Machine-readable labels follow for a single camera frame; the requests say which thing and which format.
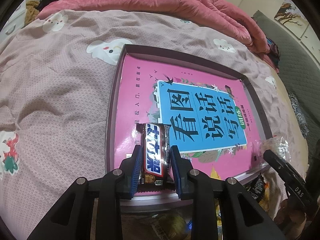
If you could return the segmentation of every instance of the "tree painting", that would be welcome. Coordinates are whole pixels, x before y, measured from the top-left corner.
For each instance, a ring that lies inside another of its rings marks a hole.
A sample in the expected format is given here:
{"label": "tree painting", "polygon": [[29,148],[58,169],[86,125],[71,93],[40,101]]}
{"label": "tree painting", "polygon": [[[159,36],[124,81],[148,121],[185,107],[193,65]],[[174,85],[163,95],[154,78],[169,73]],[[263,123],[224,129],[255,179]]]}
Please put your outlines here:
{"label": "tree painting", "polygon": [[275,15],[275,19],[299,38],[309,24],[305,16],[291,0],[284,0]]}

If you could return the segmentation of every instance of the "pink comforter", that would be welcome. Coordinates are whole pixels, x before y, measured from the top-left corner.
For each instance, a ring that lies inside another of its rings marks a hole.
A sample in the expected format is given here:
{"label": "pink comforter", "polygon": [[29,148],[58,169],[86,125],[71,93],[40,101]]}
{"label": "pink comforter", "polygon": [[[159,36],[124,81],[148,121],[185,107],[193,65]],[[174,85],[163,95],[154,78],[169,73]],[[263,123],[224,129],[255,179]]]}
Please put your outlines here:
{"label": "pink comforter", "polygon": [[169,14],[207,26],[243,43],[254,53],[269,53],[266,36],[244,11],[225,0],[60,0],[38,15],[45,19],[60,10],[124,10]]}

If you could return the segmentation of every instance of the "cartoon cloud print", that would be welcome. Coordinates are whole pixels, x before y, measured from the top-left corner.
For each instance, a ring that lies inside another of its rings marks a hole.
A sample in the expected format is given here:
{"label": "cartoon cloud print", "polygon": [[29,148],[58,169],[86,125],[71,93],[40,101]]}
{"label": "cartoon cloud print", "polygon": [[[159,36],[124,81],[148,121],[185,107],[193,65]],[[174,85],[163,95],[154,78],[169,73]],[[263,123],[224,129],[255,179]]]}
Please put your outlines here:
{"label": "cartoon cloud print", "polygon": [[272,76],[268,76],[265,78],[267,82],[269,82],[271,85],[274,85],[275,89],[277,89],[276,80]]}
{"label": "cartoon cloud print", "polygon": [[15,145],[19,140],[18,134],[10,129],[0,131],[0,179],[4,173],[13,175],[18,171],[18,154]]}
{"label": "cartoon cloud print", "polygon": [[87,47],[87,53],[92,53],[93,58],[99,58],[111,65],[117,65],[120,53],[125,44],[132,44],[126,39],[116,39],[110,43],[104,41],[93,41]]}
{"label": "cartoon cloud print", "polygon": [[62,29],[64,24],[68,21],[68,15],[62,16],[60,12],[52,15],[42,25],[42,29],[45,33],[57,32]]}
{"label": "cartoon cloud print", "polygon": [[214,39],[213,42],[214,42],[214,44],[216,44],[218,49],[221,49],[226,52],[232,52],[232,53],[236,52],[236,50],[233,48],[233,46],[231,44],[228,44],[228,42],[224,39],[221,39],[221,40]]}

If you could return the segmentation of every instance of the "gray headboard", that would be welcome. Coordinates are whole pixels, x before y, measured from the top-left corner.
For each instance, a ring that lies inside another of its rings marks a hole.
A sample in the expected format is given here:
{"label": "gray headboard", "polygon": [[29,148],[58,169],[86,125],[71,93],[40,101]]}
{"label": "gray headboard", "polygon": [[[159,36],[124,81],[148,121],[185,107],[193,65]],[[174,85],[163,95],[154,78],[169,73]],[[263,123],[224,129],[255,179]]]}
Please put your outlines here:
{"label": "gray headboard", "polygon": [[266,36],[279,47],[279,77],[287,91],[297,96],[306,116],[310,130],[307,137],[310,158],[320,138],[320,69],[303,49],[302,44],[281,26],[260,11],[257,11],[253,18]]}

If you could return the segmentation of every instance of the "flower illustration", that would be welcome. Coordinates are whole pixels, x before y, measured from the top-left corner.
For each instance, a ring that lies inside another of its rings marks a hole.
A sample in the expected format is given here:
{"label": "flower illustration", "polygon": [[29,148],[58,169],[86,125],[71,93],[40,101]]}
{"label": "flower illustration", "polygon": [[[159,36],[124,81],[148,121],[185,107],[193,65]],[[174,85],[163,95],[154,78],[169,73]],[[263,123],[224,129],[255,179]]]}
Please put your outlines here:
{"label": "flower illustration", "polygon": [[15,149],[18,141],[19,136],[14,131],[7,128],[0,131],[0,179],[4,173],[13,175],[19,169],[19,156]]}
{"label": "flower illustration", "polygon": [[213,90],[219,91],[218,87],[216,85],[213,85]]}
{"label": "flower illustration", "polygon": [[228,154],[233,154],[233,147],[230,147],[230,148],[228,149]]}

